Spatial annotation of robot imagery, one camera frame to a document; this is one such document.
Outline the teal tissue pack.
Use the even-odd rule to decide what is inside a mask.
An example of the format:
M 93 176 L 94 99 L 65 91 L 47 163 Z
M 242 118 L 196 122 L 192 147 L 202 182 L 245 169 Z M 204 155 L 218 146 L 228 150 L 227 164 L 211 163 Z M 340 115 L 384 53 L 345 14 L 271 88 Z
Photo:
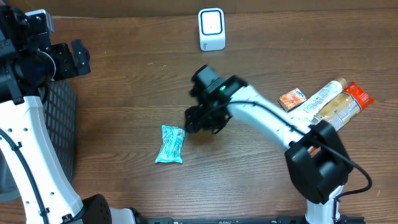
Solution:
M 162 125 L 162 145 L 155 163 L 183 163 L 182 147 L 185 130 L 178 126 Z

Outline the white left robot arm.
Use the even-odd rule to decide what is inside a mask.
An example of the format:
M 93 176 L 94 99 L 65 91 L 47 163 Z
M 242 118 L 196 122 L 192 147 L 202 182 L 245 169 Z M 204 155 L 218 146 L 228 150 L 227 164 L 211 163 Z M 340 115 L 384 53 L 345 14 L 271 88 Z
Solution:
M 43 102 L 50 82 L 90 73 L 82 41 L 52 44 L 53 22 L 41 9 L 1 6 L 1 152 L 17 185 L 27 223 L 128 223 L 131 208 L 96 194 L 81 199 L 68 181 L 47 131 Z

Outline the orange spaghetti pasta package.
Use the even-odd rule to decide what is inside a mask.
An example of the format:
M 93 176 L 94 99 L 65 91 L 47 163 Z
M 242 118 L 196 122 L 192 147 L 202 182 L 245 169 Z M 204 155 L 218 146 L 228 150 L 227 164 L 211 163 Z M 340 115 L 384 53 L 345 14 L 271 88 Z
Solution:
M 312 124 L 326 121 L 334 127 L 335 131 L 339 131 L 373 101 L 373 97 L 369 96 L 356 82 L 352 82 L 313 117 Z

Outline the grey plastic shopping basket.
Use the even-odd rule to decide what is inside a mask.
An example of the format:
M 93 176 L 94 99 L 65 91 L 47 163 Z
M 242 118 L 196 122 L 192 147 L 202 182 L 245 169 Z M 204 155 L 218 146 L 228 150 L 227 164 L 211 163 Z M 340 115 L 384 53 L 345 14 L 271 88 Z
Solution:
M 76 94 L 65 80 L 50 82 L 47 101 L 43 106 L 50 140 L 68 181 L 72 183 L 76 160 Z M 17 185 L 1 151 L 1 202 L 19 197 Z

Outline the orange tissue pack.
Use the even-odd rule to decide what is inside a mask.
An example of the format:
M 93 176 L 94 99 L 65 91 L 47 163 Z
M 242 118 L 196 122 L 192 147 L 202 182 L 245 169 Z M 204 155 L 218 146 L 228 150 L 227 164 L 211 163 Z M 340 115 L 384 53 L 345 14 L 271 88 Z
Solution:
M 307 100 L 307 97 L 295 88 L 279 97 L 278 102 L 285 111 L 291 111 Z

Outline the white tube with gold cap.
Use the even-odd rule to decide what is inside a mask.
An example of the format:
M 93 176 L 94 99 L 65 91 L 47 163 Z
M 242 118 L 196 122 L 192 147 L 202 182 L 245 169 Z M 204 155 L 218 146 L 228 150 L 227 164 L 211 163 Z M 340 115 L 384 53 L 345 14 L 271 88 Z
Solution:
M 312 95 L 307 101 L 289 112 L 289 115 L 311 122 L 314 116 L 332 99 L 338 96 L 344 88 L 347 87 L 347 81 L 344 78 L 337 78 L 330 81 L 323 88 Z

